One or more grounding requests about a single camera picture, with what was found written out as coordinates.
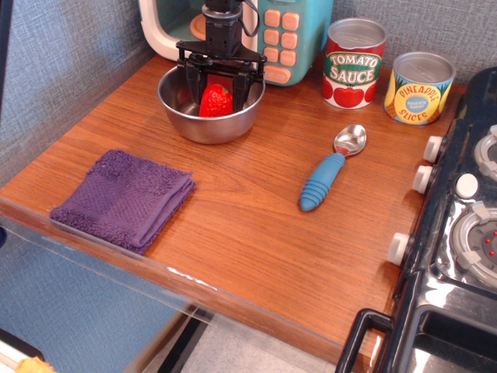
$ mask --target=purple washcloth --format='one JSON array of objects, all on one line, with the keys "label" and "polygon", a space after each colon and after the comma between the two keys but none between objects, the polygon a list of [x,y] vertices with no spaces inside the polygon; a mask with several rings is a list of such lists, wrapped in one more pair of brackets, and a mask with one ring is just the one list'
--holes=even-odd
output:
[{"label": "purple washcloth", "polygon": [[50,217],[143,255],[195,188],[191,175],[110,150]]}]

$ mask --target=toy stove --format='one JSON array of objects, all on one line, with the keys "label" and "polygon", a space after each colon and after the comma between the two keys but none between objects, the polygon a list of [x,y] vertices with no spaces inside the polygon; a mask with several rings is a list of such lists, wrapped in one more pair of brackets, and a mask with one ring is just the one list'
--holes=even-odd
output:
[{"label": "toy stove", "polygon": [[497,371],[497,68],[473,77],[425,159],[415,231],[396,233],[389,252],[401,267],[394,314],[358,314],[337,372],[351,371],[368,329],[384,333],[374,371]]}]

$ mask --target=oven door handle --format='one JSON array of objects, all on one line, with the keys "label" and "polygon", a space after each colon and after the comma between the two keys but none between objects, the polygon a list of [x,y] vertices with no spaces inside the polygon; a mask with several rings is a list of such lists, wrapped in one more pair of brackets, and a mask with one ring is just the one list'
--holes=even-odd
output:
[{"label": "oven door handle", "polygon": [[352,329],[350,330],[346,345],[343,348],[339,363],[336,365],[335,373],[350,373],[352,371],[359,349],[363,344],[364,337],[369,329],[376,329],[385,334],[380,356],[378,356],[378,361],[380,361],[381,355],[384,352],[383,347],[393,329],[393,325],[394,319],[384,313],[373,309],[363,309],[359,311]]}]

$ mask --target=tomato sauce can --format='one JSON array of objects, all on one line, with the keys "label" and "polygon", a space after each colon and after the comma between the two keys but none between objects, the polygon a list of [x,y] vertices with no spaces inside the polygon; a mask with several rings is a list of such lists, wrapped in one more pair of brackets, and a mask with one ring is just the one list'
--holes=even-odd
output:
[{"label": "tomato sauce can", "polygon": [[345,18],[328,28],[322,95],[326,102],[359,109],[374,98],[387,43],[384,27],[370,19]]},{"label": "tomato sauce can", "polygon": [[404,124],[432,123],[445,107],[455,75],[454,64],[437,54],[401,54],[392,68],[385,111]]}]

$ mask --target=stainless steel bowl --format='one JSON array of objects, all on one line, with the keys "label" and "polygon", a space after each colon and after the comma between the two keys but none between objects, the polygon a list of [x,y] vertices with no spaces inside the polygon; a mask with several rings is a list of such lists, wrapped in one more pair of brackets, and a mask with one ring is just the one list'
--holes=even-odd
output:
[{"label": "stainless steel bowl", "polygon": [[254,83],[243,109],[224,117],[199,117],[200,106],[192,101],[183,70],[168,71],[158,85],[158,96],[169,121],[181,136],[201,144],[235,140],[254,124],[266,84]]}]

